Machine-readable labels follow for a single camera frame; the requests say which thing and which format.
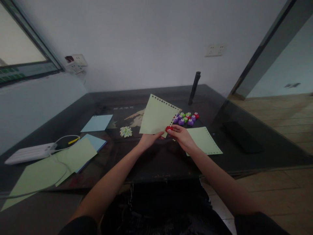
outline stack of paper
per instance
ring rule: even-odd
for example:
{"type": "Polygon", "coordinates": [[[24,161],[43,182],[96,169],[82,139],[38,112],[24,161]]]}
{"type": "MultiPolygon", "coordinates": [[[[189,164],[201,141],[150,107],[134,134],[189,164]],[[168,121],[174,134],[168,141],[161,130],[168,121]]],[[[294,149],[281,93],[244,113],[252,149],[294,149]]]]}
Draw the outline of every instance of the stack of paper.
{"type": "MultiPolygon", "coordinates": [[[[103,140],[103,139],[99,139],[97,137],[94,137],[92,135],[86,134],[83,138],[81,138],[78,142],[82,141],[83,139],[88,139],[92,145],[92,147],[94,147],[94,149],[99,152],[99,150],[107,143],[107,141],[103,140]]],[[[81,171],[81,169],[83,169],[89,161],[87,161],[82,167],[78,168],[75,172],[79,173],[81,171]]]]}
{"type": "Polygon", "coordinates": [[[173,124],[173,118],[178,113],[179,108],[150,94],[144,115],[142,118],[140,134],[156,134],[164,131],[164,138],[167,135],[165,128],[173,124]]]}

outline wooden floor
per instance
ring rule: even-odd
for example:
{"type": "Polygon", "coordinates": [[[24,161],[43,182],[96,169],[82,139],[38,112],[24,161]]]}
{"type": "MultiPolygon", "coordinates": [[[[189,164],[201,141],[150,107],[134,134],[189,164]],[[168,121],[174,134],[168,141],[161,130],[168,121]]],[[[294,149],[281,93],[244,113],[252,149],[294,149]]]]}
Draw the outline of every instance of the wooden floor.
{"type": "MultiPolygon", "coordinates": [[[[313,234],[313,169],[264,172],[237,181],[291,235],[313,234]]],[[[232,234],[237,234],[233,215],[205,179],[202,184],[213,209],[232,234]]]]}
{"type": "Polygon", "coordinates": [[[230,100],[313,154],[313,96],[308,94],[230,100]]]}
{"type": "MultiPolygon", "coordinates": [[[[248,101],[230,100],[313,154],[313,97],[268,97],[248,101]]],[[[291,235],[313,234],[313,169],[264,172],[237,180],[268,216],[291,235]]],[[[225,204],[202,180],[213,209],[233,234],[234,218],[225,204]]]]}

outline electrical outlet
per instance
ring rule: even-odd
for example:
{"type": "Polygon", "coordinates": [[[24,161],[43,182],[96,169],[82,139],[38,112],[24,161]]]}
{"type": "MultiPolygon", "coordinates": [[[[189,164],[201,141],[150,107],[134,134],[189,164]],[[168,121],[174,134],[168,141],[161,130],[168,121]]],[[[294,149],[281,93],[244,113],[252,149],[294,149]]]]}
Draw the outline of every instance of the electrical outlet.
{"type": "Polygon", "coordinates": [[[214,51],[215,51],[215,45],[213,45],[213,44],[209,45],[208,49],[206,51],[205,57],[213,56],[214,51]]]}
{"type": "Polygon", "coordinates": [[[72,55],[74,61],[80,66],[88,66],[84,56],[82,54],[72,55]]]}
{"type": "Polygon", "coordinates": [[[209,56],[222,56],[226,50],[225,44],[211,44],[208,46],[205,57],[209,56]]]}
{"type": "Polygon", "coordinates": [[[78,74],[84,71],[84,69],[80,65],[78,65],[75,61],[66,64],[66,68],[74,72],[75,74],[78,74]]]}

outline black stick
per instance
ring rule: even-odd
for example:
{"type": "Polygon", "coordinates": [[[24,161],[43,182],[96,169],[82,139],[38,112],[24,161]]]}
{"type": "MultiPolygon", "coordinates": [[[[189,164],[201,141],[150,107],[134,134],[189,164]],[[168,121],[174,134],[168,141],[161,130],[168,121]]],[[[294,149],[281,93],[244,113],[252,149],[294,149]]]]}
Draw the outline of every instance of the black stick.
{"type": "Polygon", "coordinates": [[[201,74],[201,72],[196,72],[196,76],[195,76],[195,80],[193,81],[193,86],[192,86],[192,90],[191,90],[191,93],[190,93],[188,105],[192,105],[192,103],[193,103],[193,98],[194,98],[195,93],[196,93],[198,81],[199,81],[199,79],[201,77],[200,74],[201,74]]]}

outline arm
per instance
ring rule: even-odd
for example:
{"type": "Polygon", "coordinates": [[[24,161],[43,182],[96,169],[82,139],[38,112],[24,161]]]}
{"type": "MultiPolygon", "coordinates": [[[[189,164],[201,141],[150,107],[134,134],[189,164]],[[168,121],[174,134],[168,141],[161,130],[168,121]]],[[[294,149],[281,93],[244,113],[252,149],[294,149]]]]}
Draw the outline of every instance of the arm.
{"type": "Polygon", "coordinates": [[[124,183],[128,173],[141,154],[149,148],[164,132],[155,135],[143,134],[139,144],[120,160],[99,182],[90,190],[75,211],[70,221],[81,216],[90,216],[99,224],[105,210],[111,204],[124,183]]]}
{"type": "Polygon", "coordinates": [[[168,130],[168,133],[176,137],[179,145],[191,156],[233,215],[249,215],[260,211],[250,194],[197,147],[187,129],[178,125],[172,127],[174,131],[168,130]]]}

